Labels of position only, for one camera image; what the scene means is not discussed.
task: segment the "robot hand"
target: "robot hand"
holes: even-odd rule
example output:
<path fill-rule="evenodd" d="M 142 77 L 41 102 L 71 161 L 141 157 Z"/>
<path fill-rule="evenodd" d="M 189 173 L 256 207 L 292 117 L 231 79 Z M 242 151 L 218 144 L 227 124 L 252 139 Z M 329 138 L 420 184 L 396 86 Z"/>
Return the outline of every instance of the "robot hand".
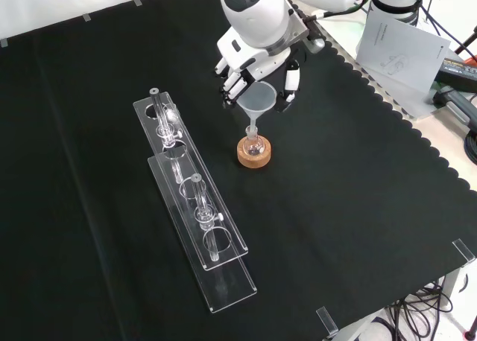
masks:
<path fill-rule="evenodd" d="M 324 47 L 324 36 L 297 5 L 289 0 L 285 1 L 285 5 L 288 7 L 287 27 L 276 44 L 255 48 L 247 44 L 233 26 L 219 39 L 217 46 L 222 58 L 215 67 L 215 73 L 224 79 L 221 85 L 224 107 L 234 107 L 237 98 L 253 82 L 277 70 L 282 74 L 279 83 L 275 80 L 275 88 L 279 90 L 275 110 L 282 112 L 294 101 L 300 85 L 300 64 L 294 58 L 298 50 L 294 49 L 291 53 L 291 47 L 304 42 L 308 50 L 315 54 Z"/>
<path fill-rule="evenodd" d="M 253 82 L 283 67 L 286 70 L 285 81 L 277 87 L 281 92 L 278 95 L 275 110 L 281 112 L 287 109 L 293 102 L 300 84 L 300 65 L 290 55 L 290 48 L 277 55 L 269 56 L 266 50 L 250 47 L 238 35 L 231 41 L 228 41 L 230 37 L 227 35 L 236 35 L 236 32 L 231 28 L 222 37 L 224 41 L 219 41 L 219 44 L 225 45 L 225 42 L 232 42 L 233 51 L 227 52 L 228 61 L 222 57 L 215 67 L 215 73 L 224 80 L 221 85 L 224 107 L 234 107 L 236 100 Z"/>

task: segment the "table leg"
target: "table leg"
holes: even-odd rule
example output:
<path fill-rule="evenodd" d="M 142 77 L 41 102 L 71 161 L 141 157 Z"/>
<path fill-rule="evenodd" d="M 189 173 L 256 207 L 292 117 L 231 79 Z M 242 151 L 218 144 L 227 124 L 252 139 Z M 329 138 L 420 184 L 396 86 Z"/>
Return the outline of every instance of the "table leg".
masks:
<path fill-rule="evenodd" d="M 355 341 L 356 338 L 366 330 L 369 324 L 374 320 L 378 312 L 372 313 L 363 319 L 342 328 L 333 338 L 333 341 Z"/>
<path fill-rule="evenodd" d="M 458 268 L 453 272 L 446 274 L 442 286 L 442 291 L 449 297 L 449 299 L 452 298 L 452 294 L 458 293 L 459 290 L 462 288 L 463 284 L 461 283 L 461 281 L 465 276 L 464 269 L 464 267 Z M 442 298 L 440 303 L 442 306 L 447 306 L 449 304 L 446 298 Z"/>

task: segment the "robot finger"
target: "robot finger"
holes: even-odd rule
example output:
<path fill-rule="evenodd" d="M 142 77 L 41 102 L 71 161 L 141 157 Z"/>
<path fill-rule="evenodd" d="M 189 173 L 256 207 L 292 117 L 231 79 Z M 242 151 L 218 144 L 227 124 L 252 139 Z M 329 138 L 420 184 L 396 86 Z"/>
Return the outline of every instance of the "robot finger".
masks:
<path fill-rule="evenodd" d="M 229 65 L 227 64 L 227 61 L 225 58 L 221 58 L 221 60 L 218 62 L 218 64 L 215 66 L 214 72 L 218 76 L 226 77 L 227 73 L 229 71 Z"/>
<path fill-rule="evenodd" d="M 225 80 L 223 85 L 223 90 L 225 92 L 230 91 L 230 89 L 237 83 L 237 81 L 241 78 L 241 74 L 234 72 L 232 73 L 227 80 Z"/>
<path fill-rule="evenodd" d="M 236 85 L 234 85 L 229 91 L 228 98 L 232 101 L 235 100 L 239 94 L 245 90 L 245 88 L 247 88 L 247 82 L 244 78 L 240 78 Z"/>

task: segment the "white wall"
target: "white wall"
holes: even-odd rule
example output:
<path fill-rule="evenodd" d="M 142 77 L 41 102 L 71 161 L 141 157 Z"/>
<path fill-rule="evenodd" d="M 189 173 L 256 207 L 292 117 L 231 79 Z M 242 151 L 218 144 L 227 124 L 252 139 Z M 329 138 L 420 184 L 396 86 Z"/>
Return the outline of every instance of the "white wall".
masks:
<path fill-rule="evenodd" d="M 132 0 L 0 0 L 0 39 Z"/>

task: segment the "black tablecloth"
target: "black tablecloth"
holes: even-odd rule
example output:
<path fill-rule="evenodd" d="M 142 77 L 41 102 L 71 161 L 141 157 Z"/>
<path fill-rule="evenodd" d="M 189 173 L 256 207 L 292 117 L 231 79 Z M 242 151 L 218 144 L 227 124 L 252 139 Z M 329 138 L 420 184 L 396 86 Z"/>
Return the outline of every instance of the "black tablecloth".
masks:
<path fill-rule="evenodd" d="M 0 50 L 2 340 L 317 340 L 464 264 L 476 194 L 327 46 L 242 168 L 221 108 L 219 0 L 142 0 Z M 259 292 L 211 315 L 149 171 L 133 102 L 169 91 Z"/>

